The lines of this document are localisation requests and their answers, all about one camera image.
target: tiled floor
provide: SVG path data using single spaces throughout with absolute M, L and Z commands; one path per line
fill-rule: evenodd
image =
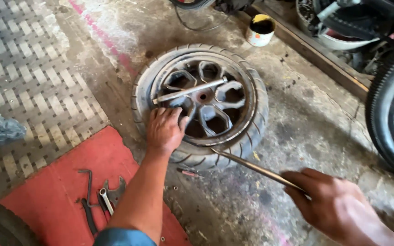
M 50 16 L 41 4 L 0 0 L 0 113 L 27 127 L 24 140 L 0 147 L 0 196 L 109 124 Z

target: red object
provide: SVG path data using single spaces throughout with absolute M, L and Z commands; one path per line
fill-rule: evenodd
M 87 195 L 89 175 L 78 170 L 92 171 L 90 202 L 97 204 L 96 192 L 106 179 L 109 179 L 109 188 L 116 189 L 119 176 L 128 183 L 138 168 L 118 132 L 107 126 L 41 169 L 0 203 L 21 217 L 45 245 L 92 245 L 94 238 L 79 202 Z M 92 214 L 98 230 L 103 229 L 107 221 L 101 208 L 92 208 Z M 165 203 L 162 237 L 165 238 L 160 244 L 163 246 L 191 245 Z

